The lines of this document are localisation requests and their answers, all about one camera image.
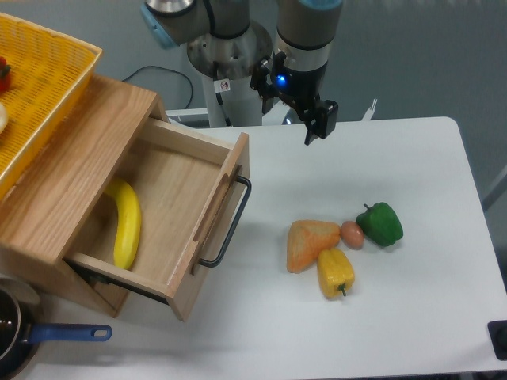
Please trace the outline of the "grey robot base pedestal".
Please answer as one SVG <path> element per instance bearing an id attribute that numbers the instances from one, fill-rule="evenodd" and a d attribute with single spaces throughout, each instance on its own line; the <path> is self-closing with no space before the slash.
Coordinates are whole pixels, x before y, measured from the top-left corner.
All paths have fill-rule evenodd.
<path id="1" fill-rule="evenodd" d="M 255 21 L 234 39 L 207 34 L 188 43 L 187 56 L 200 75 L 211 127 L 261 124 L 261 98 L 250 82 L 254 66 L 272 50 L 269 33 Z"/>

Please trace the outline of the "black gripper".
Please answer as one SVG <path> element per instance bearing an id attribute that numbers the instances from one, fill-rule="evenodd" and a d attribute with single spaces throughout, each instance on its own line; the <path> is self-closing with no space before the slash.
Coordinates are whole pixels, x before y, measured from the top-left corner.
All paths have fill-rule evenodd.
<path id="1" fill-rule="evenodd" d="M 290 105 L 307 129 L 304 144 L 326 139 L 335 129 L 338 114 L 336 101 L 322 101 L 319 95 L 326 63 L 311 69 L 291 64 L 286 52 L 264 57 L 253 67 L 250 87 L 261 98 L 261 112 L 266 115 L 276 98 Z"/>

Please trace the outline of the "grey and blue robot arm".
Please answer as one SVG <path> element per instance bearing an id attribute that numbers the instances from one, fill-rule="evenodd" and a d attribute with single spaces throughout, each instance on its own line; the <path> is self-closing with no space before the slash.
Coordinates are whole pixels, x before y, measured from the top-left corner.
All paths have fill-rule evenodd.
<path id="1" fill-rule="evenodd" d="M 335 128 L 338 105 L 320 89 L 341 1 L 279 1 L 276 36 L 248 1 L 145 1 L 141 14 L 163 48 L 186 47 L 201 77 L 210 127 L 257 126 L 275 100 L 306 126 L 305 143 Z"/>

